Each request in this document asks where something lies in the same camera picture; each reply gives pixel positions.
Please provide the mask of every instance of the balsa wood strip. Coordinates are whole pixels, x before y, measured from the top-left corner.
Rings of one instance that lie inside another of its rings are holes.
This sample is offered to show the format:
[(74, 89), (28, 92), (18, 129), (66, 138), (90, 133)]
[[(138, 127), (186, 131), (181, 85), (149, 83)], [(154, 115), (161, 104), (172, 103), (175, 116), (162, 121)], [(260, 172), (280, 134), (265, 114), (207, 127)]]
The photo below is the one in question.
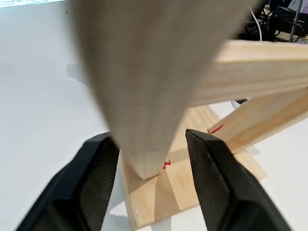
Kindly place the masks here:
[(216, 123), (209, 132), (233, 153), (266, 139), (308, 116), (308, 89), (252, 98)]
[(190, 106), (259, 97), (308, 87), (308, 46), (228, 41)]
[(71, 1), (93, 93), (142, 179), (161, 171), (195, 89), (253, 1)]

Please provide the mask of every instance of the wood grain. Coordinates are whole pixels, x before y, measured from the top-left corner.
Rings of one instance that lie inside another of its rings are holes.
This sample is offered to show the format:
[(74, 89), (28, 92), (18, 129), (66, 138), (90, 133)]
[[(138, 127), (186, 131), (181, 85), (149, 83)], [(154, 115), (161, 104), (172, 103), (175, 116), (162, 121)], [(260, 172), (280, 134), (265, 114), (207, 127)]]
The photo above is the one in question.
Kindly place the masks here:
[[(207, 132), (218, 121), (219, 117), (208, 105), (187, 109), (165, 159), (167, 162), (170, 160), (171, 165), (162, 169), (162, 164), (160, 174), (150, 179), (141, 180), (123, 155), (120, 155), (119, 168), (125, 205), (133, 230), (199, 205), (185, 130), (193, 128)], [(234, 157), (258, 180), (266, 177), (249, 153), (241, 152)]]
[(233, 153), (249, 147), (308, 116), (308, 89), (253, 98), (216, 123), (209, 132)]
[(160, 172), (194, 90), (253, 1), (71, 1), (93, 93), (142, 179)]
[(204, 74), (190, 106), (308, 87), (308, 46), (229, 41)]

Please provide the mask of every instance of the white cable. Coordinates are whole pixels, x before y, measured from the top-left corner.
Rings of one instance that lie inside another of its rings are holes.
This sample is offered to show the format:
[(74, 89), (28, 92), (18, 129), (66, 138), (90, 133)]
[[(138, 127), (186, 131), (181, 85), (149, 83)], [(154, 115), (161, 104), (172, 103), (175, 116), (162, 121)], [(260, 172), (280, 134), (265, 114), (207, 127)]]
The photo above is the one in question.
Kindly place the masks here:
[(260, 34), (260, 42), (262, 42), (262, 31), (261, 31), (260, 24), (259, 24), (257, 18), (255, 17), (255, 14), (254, 14), (254, 12), (252, 11), (251, 7), (250, 7), (250, 11), (251, 11), (251, 14), (252, 14), (252, 16), (253, 16), (253, 18), (254, 18), (254, 20), (255, 20), (257, 26), (258, 26), (259, 34)]

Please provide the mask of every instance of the red marking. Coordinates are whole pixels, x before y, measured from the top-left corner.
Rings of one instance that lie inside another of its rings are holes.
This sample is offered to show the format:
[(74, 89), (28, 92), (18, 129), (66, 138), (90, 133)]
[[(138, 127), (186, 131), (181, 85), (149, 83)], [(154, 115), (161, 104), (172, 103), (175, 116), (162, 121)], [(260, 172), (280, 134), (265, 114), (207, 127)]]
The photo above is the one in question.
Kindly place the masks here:
[(218, 128), (214, 129), (211, 134), (213, 134), (214, 132), (217, 132), (219, 129), (221, 129), (223, 127), (223, 125), (220, 125)]
[(164, 166), (163, 166), (163, 169), (166, 169), (166, 165), (171, 165), (171, 162), (170, 162), (170, 160), (168, 161), (168, 162), (164, 162)]

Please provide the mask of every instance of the white table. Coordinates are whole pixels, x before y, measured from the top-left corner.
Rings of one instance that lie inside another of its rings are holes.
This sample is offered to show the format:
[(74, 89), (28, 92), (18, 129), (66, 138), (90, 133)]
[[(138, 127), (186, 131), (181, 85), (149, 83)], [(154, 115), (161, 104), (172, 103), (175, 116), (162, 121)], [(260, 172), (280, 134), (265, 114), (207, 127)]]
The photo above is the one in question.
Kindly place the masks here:
[[(12, 231), (51, 177), (86, 139), (108, 130), (80, 79), (65, 3), (0, 9), (0, 230)], [(224, 116), (230, 102), (213, 105)], [(251, 150), (268, 177), (263, 187), (294, 230), (308, 207), (308, 120)], [(129, 231), (118, 174), (104, 231)], [(144, 231), (206, 230), (193, 208)]]

